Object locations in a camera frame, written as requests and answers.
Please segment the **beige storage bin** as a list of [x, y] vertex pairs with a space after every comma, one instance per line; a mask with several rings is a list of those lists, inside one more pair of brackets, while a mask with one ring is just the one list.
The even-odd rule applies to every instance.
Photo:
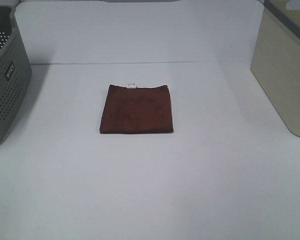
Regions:
[[287, 129], [300, 137], [300, 8], [265, 0], [250, 70]]

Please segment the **grey perforated laundry basket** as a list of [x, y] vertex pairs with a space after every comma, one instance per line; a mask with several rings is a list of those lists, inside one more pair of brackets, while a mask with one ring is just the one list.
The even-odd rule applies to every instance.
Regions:
[[0, 144], [23, 103], [31, 77], [15, 7], [0, 5]]

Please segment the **brown towel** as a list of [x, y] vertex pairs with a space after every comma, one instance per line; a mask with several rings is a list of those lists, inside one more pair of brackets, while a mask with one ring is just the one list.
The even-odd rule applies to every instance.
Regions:
[[170, 134], [174, 132], [167, 85], [127, 88], [110, 85], [100, 121], [101, 134]]

